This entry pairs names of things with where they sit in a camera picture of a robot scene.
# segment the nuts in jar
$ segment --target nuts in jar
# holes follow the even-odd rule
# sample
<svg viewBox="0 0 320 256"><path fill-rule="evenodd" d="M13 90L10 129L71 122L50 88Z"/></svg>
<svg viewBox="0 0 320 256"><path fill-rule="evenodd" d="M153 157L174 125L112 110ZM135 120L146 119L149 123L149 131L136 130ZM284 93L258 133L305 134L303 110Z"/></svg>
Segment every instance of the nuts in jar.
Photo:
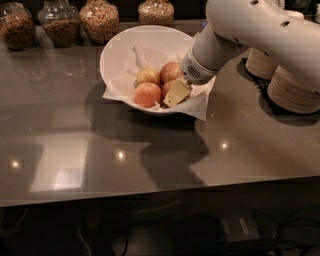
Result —
<svg viewBox="0 0 320 256"><path fill-rule="evenodd" d="M174 7L167 0L146 0L138 7L141 25L171 27L174 22Z"/></svg>
<svg viewBox="0 0 320 256"><path fill-rule="evenodd" d="M104 45L119 32L119 12L107 0L88 0L80 10L80 19L90 40Z"/></svg>
<svg viewBox="0 0 320 256"><path fill-rule="evenodd" d="M55 46L69 47L80 40L80 21L77 19L55 20L42 27Z"/></svg>
<svg viewBox="0 0 320 256"><path fill-rule="evenodd" d="M53 44L71 47L80 42L78 10L67 0L47 0L38 14L39 21Z"/></svg>
<svg viewBox="0 0 320 256"><path fill-rule="evenodd" d="M0 4L0 40L16 51L37 44L35 24L28 10L10 1Z"/></svg>

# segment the floor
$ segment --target floor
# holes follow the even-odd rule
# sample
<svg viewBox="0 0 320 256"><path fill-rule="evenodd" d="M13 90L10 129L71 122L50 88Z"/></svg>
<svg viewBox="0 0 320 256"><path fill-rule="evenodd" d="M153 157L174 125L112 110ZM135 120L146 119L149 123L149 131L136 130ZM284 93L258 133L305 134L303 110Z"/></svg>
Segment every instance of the floor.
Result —
<svg viewBox="0 0 320 256"><path fill-rule="evenodd" d="M217 207L205 192L0 208L0 256L320 256L320 204Z"/></svg>

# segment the white bowl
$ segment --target white bowl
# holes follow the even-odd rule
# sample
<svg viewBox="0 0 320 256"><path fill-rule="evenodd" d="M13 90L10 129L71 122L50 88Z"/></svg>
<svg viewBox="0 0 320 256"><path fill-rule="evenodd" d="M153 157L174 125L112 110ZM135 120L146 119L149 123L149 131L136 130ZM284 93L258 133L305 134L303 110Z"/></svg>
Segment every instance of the white bowl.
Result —
<svg viewBox="0 0 320 256"><path fill-rule="evenodd" d="M136 74L128 71L128 69L134 67L138 70L137 55L133 51L137 44L165 55L168 62L174 61L178 53L184 56L192 47L193 38L181 31L163 26L138 26L119 33L104 47L100 58L100 71L107 86L106 91L108 91L107 97L106 94L104 97L123 101L132 108L154 115L184 112L184 109L191 113L193 106L199 108L197 106L199 103L197 101L192 102L192 98L175 107L158 110L141 108L134 103ZM149 54L146 59L150 60L151 63L157 63L158 59L156 57ZM160 63L158 62L156 65L158 67L155 68L160 71Z"/></svg>

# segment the white paper napkin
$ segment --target white paper napkin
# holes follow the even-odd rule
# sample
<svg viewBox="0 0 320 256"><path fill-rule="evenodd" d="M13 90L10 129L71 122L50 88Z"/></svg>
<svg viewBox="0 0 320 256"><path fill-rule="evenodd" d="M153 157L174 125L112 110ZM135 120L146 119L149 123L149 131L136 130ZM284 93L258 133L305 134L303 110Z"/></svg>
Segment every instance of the white paper napkin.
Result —
<svg viewBox="0 0 320 256"><path fill-rule="evenodd" d="M120 79L108 82L103 98L122 101L136 109L150 114L161 115L163 113L163 115L165 115L170 113L184 113L206 121L209 94L214 86L215 77L205 85L192 85L193 89L190 98L172 108L162 108L160 105L157 105L152 108L144 109L133 101L136 76L141 68L153 67L160 72L161 68L169 61L177 61L180 63L188 50L189 49L182 49L175 55L168 56L157 50L136 43L132 48L132 51L135 53L135 61L126 63L126 69ZM112 86L112 92L108 89L108 85Z"/></svg>

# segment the apple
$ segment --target apple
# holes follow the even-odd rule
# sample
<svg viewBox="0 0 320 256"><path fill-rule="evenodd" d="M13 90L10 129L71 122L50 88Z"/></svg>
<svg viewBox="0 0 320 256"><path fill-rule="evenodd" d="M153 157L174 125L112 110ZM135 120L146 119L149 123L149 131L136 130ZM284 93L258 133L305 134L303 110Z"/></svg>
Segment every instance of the apple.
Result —
<svg viewBox="0 0 320 256"><path fill-rule="evenodd" d="M160 86L160 73L155 68L143 68L137 74L138 85L144 82L155 83Z"/></svg>

